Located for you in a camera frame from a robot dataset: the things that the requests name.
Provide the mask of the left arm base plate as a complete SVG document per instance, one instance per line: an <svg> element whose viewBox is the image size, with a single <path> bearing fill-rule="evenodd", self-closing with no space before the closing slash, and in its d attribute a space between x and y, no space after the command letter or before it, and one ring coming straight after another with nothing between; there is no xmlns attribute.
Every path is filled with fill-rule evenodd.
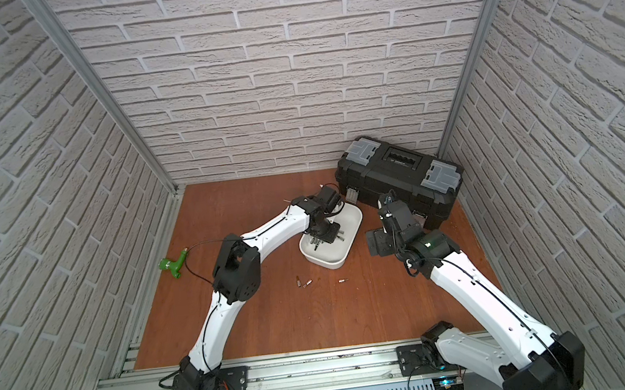
<svg viewBox="0 0 625 390"><path fill-rule="evenodd" d="M247 390L248 371L246 365L201 375L180 372L173 378L171 390Z"/></svg>

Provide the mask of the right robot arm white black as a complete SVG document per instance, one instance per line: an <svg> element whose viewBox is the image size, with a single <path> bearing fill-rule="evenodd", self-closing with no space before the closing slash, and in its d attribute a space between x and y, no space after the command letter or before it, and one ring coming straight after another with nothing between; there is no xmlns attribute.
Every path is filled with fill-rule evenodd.
<svg viewBox="0 0 625 390"><path fill-rule="evenodd" d="M580 390L586 350L572 332L557 334L530 316L475 268L440 230L424 231L408 204L391 193L379 197L383 223L367 233L373 256L396 256L412 277L425 277L452 295L493 337L470 337L444 321L401 346L403 376L469 370L503 390Z"/></svg>

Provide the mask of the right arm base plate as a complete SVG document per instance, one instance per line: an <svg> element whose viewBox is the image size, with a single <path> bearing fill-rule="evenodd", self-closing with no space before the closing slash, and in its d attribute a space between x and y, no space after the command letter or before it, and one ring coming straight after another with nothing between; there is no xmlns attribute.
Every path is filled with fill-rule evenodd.
<svg viewBox="0 0 625 390"><path fill-rule="evenodd" d="M435 374L465 370L468 366L463 363L459 354L448 347L439 349L432 344L401 345L396 348L398 367L403 377L417 374Z"/></svg>

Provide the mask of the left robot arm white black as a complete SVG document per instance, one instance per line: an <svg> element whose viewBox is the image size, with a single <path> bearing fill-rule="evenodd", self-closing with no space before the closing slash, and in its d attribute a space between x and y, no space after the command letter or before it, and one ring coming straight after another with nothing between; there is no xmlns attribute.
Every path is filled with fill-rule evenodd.
<svg viewBox="0 0 625 390"><path fill-rule="evenodd" d="M174 373L173 386L202 390L216 381L224 348L242 306L261 286L262 262L297 234L332 244L340 224L331 220L344 204L339 191L324 185L315 195L292 200L277 217L244 235L225 237L213 270L213 296L200 335Z"/></svg>

